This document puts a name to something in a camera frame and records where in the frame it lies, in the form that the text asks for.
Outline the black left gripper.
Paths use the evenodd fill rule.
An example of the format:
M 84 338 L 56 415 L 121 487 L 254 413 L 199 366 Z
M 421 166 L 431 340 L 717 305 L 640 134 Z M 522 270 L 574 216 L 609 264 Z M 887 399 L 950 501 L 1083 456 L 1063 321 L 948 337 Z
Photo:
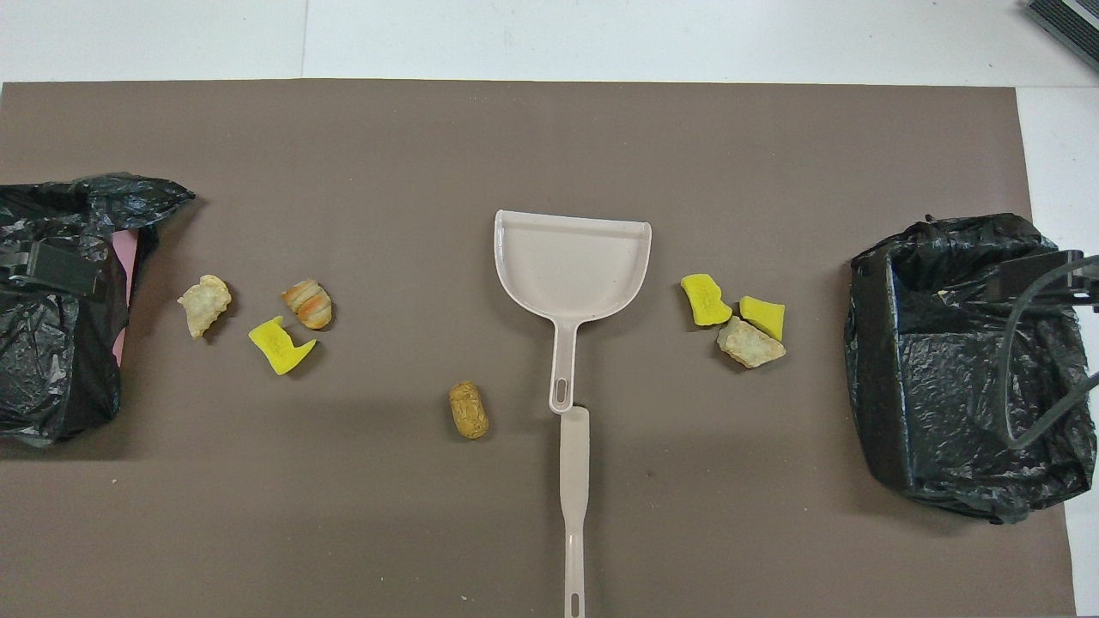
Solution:
M 33 286 L 58 293 L 91 296 L 97 288 L 99 265 L 71 247 L 45 242 L 31 247 L 1 251 L 3 282 L 31 282 Z

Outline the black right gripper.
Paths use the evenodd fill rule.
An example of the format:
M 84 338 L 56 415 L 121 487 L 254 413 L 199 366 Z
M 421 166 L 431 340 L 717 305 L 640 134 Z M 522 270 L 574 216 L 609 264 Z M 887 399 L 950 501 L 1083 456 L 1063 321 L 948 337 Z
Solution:
M 1066 264 L 1074 269 L 1045 284 L 1034 297 L 1041 301 L 1098 302 L 1098 255 L 1085 257 L 1080 250 L 1048 251 L 993 265 L 987 284 L 988 301 L 1012 301 L 1048 271 Z

